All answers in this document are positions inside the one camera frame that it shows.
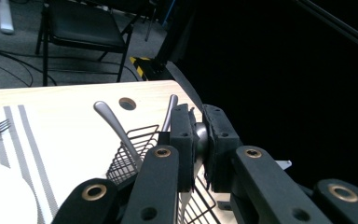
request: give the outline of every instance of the utensil handle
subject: utensil handle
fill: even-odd
[[[168,104],[167,115],[165,116],[164,124],[162,125],[162,129],[161,129],[163,132],[167,132],[169,127],[170,127],[170,124],[171,124],[171,110],[176,105],[178,105],[178,96],[175,95],[175,94],[172,94],[171,97],[170,97],[170,102]]]
[[[120,122],[118,121],[115,113],[113,113],[112,109],[103,101],[98,101],[94,104],[94,109],[97,111],[101,117],[112,127],[112,129],[116,132],[117,136],[124,143],[124,146],[130,152],[132,159],[135,161],[136,170],[139,172],[142,166],[141,157],[136,152],[135,147],[132,145],[130,138],[127,136]]]

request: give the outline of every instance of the chair seat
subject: chair seat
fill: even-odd
[[[50,41],[56,45],[114,52],[127,49],[113,15],[107,11],[76,2],[50,0],[48,15]]]

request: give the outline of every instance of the dish rack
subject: dish rack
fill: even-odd
[[[158,125],[130,130],[127,132],[127,136],[143,160],[147,150],[157,145]],[[136,173],[137,171],[133,169],[131,156],[123,143],[121,143],[115,157],[112,159],[106,177],[118,185]],[[195,183],[196,185],[191,195],[191,200],[186,206],[184,223],[220,223],[213,212],[213,208],[216,207],[216,202],[206,189],[206,183],[198,176],[196,177]],[[181,206],[182,203],[179,197],[177,223],[180,223],[181,220],[179,212]]]

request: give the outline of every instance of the chair frame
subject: chair frame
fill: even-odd
[[[117,82],[120,82],[122,72],[123,72],[123,69],[124,69],[124,65],[125,65],[125,62],[126,62],[128,48],[129,48],[130,41],[131,41],[133,24],[135,22],[136,22],[136,20],[130,21],[130,23],[120,33],[122,36],[127,35],[127,37],[125,39],[126,49],[124,50],[124,52],[114,52],[114,51],[111,51],[111,50],[96,49],[96,48],[87,47],[87,46],[73,47],[73,46],[61,45],[61,44],[54,43],[54,41],[52,41],[53,38],[50,36],[49,15],[48,15],[48,1],[45,1],[45,4],[43,5],[43,9],[42,9],[42,19],[41,19],[41,23],[40,23],[40,28],[39,28],[38,37],[37,37],[37,43],[36,43],[36,50],[35,50],[35,54],[39,54],[40,53],[40,46],[43,43],[43,86],[48,85],[48,79],[49,78],[55,83],[54,79],[48,74],[48,71],[51,71],[51,70],[48,69],[48,44],[49,43],[53,43],[55,45],[64,46],[64,47],[68,47],[68,48],[89,49],[89,50],[103,51],[103,55],[100,58],[98,58],[97,62],[101,62],[102,59],[104,58],[104,56],[109,52],[121,53],[122,58],[121,58],[121,62],[120,62],[120,65],[119,65],[119,68],[118,68],[117,72],[107,73],[107,72],[91,72],[91,71],[79,71],[79,70],[59,70],[59,69],[54,70],[54,71],[62,71],[62,72],[74,72],[74,73],[90,72],[90,73],[94,73],[94,74],[117,75]]]

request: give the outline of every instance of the black chair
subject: black chair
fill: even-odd
[[[98,6],[112,8],[108,5],[111,1],[93,0],[92,2]],[[48,85],[49,78],[48,43],[104,52],[98,59],[99,62],[108,52],[121,54],[118,71],[111,73],[117,75],[117,82],[119,82],[126,62],[134,23],[135,21],[131,21],[120,32],[111,10],[104,10],[79,1],[46,0],[35,51],[39,54],[40,45],[43,43],[43,86]]]

